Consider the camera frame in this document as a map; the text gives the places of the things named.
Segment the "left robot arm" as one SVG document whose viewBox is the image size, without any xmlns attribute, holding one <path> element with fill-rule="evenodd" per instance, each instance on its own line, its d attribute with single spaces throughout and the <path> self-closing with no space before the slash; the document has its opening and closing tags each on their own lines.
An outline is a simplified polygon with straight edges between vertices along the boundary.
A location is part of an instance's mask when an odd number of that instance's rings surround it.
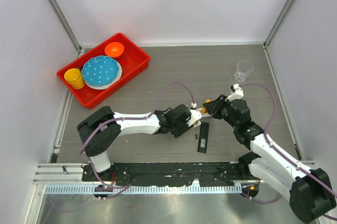
<svg viewBox="0 0 337 224">
<path fill-rule="evenodd" d="M 77 126 L 85 152 L 97 173 L 111 167 L 107 149 L 115 139 L 129 134 L 168 134 L 178 138 L 200 124 L 203 114 L 181 104 L 164 111 L 145 114 L 121 114 L 104 106 Z"/>
</svg>

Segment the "white remote with orange batteries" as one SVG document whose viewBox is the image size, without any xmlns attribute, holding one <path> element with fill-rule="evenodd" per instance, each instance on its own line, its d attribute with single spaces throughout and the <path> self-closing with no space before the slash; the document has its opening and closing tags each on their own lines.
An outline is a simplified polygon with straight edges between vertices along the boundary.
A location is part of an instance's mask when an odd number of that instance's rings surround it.
<svg viewBox="0 0 337 224">
<path fill-rule="evenodd" d="M 196 121 L 192 124 L 192 126 L 200 126 L 201 125 L 201 121 Z"/>
</svg>

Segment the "black remote control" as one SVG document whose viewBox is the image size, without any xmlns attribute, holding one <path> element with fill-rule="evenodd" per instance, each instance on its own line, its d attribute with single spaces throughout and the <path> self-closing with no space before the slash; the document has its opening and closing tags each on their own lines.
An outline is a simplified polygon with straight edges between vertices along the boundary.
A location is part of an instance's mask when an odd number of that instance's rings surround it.
<svg viewBox="0 0 337 224">
<path fill-rule="evenodd" d="M 207 153 L 207 144 L 209 139 L 209 127 L 210 124 L 207 122 L 202 122 L 200 126 L 200 133 L 199 133 L 199 142 L 197 151 L 199 153 Z"/>
</svg>

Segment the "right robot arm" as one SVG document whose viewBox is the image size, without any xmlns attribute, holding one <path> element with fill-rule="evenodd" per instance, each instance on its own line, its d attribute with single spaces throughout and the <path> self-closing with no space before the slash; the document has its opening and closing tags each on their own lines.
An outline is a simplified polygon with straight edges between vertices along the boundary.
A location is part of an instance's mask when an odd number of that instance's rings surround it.
<svg viewBox="0 0 337 224">
<path fill-rule="evenodd" d="M 277 145 L 251 119 L 245 100 L 220 95 L 203 108 L 212 118 L 226 121 L 239 143 L 250 150 L 239 158 L 243 170 L 276 190 L 302 222 L 310 223 L 336 207 L 328 174 L 304 165 Z"/>
</svg>

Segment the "white remote control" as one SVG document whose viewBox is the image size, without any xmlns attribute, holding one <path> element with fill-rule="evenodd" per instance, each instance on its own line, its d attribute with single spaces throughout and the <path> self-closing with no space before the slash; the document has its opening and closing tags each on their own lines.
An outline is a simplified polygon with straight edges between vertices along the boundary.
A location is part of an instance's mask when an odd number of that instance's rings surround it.
<svg viewBox="0 0 337 224">
<path fill-rule="evenodd" d="M 211 117 L 211 115 L 208 114 L 206 111 L 201 110 L 201 113 L 202 113 L 202 117 L 203 118 L 209 118 L 209 117 Z"/>
</svg>

